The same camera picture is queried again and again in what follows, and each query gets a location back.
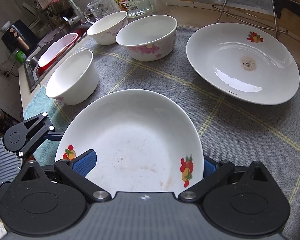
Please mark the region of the white floral bowl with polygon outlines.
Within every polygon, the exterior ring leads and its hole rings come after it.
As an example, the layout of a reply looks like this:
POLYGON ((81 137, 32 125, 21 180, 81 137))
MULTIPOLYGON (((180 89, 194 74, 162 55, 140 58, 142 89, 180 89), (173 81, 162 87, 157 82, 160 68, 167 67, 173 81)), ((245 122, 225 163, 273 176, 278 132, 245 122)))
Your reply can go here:
POLYGON ((81 50, 67 58, 51 75, 46 96, 66 105, 77 105, 91 96, 99 80, 93 52, 81 50))

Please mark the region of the white fruit plate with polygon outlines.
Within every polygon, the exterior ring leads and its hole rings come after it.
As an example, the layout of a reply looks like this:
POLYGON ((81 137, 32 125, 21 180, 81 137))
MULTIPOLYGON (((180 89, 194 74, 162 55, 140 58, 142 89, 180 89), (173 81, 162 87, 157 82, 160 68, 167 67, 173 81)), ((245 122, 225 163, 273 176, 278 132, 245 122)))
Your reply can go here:
POLYGON ((171 99, 129 89, 103 96, 72 120, 56 160, 96 152, 87 179, 110 194, 173 192, 203 178, 204 156, 197 130, 171 99))

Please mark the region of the stained white plate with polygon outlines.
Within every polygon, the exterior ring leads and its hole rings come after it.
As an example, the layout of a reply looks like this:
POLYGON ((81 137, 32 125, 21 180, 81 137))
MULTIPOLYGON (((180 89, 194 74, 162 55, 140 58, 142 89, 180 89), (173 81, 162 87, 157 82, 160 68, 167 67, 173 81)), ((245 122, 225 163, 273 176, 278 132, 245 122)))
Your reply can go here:
POLYGON ((200 28, 189 38, 186 55, 205 81, 245 102, 279 105, 299 88, 299 70, 289 50, 249 25, 216 23, 200 28))

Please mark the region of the steel kitchen sink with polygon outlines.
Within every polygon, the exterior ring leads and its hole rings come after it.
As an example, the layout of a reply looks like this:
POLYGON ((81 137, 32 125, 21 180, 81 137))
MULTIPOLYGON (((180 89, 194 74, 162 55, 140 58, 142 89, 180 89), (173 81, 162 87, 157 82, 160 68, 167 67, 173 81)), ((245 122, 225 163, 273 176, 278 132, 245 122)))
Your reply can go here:
POLYGON ((27 84, 33 91, 50 68, 59 61, 74 45, 86 36, 91 26, 86 22, 74 27, 62 25, 48 33, 23 62, 27 84))

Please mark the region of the grey teal checked towel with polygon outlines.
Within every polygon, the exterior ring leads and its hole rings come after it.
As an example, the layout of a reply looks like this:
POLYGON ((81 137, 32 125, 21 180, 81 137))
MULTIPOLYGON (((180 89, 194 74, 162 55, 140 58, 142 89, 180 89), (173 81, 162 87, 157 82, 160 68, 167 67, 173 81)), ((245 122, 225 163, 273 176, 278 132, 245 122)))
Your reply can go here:
POLYGON ((247 166, 259 160, 290 204, 283 235, 300 239, 300 86, 278 106, 260 106, 229 97, 205 82, 190 66, 186 43, 194 29, 179 27, 174 50, 154 62, 138 62, 117 45, 80 45, 94 54, 100 82, 91 99, 123 89, 146 89, 175 101, 193 121, 204 154, 215 161, 247 166))

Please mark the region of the red white sink basket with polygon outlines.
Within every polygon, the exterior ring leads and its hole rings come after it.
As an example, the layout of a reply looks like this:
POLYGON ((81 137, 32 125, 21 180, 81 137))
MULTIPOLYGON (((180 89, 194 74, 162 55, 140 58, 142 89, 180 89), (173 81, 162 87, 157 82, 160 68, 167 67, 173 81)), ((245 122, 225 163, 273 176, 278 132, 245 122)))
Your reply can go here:
POLYGON ((75 30, 53 42, 38 60, 37 74, 41 76, 67 48, 86 32, 86 28, 75 30))

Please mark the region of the black appliance with knobs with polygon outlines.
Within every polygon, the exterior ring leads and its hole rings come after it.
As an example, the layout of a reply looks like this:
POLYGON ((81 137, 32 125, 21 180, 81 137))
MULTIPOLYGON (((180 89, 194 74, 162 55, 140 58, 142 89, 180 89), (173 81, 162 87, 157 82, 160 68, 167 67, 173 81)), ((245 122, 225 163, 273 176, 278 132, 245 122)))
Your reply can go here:
POLYGON ((2 35, 1 40, 11 53, 19 49, 26 56, 33 52, 39 42, 34 32, 21 20, 11 24, 2 35))

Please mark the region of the back left white bowl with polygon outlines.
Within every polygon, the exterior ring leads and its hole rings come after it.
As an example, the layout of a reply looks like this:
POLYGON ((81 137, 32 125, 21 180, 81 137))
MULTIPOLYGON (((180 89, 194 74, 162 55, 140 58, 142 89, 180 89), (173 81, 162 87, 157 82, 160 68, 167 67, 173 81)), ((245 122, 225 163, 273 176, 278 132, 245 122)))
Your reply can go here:
POLYGON ((103 46, 115 44, 118 32, 127 24, 127 12, 115 12, 90 26, 87 30, 87 35, 103 46))

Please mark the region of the steel sink faucet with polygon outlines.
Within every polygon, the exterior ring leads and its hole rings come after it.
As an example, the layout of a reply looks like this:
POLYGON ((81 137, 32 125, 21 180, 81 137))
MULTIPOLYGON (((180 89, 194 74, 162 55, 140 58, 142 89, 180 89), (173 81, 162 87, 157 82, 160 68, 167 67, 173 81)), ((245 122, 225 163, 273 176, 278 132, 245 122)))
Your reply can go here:
POLYGON ((47 7, 47 14, 58 25, 74 27, 85 22, 82 10, 73 0, 53 0, 47 7))

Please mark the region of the clear glass mug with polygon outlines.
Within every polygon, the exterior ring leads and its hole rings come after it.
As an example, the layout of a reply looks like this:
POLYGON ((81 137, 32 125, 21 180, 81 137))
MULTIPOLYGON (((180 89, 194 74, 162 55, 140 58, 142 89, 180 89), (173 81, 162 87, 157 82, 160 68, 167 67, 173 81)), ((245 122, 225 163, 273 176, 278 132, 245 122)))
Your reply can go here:
POLYGON ((87 5, 84 16, 89 23, 94 24, 114 12, 111 0, 94 0, 87 5))

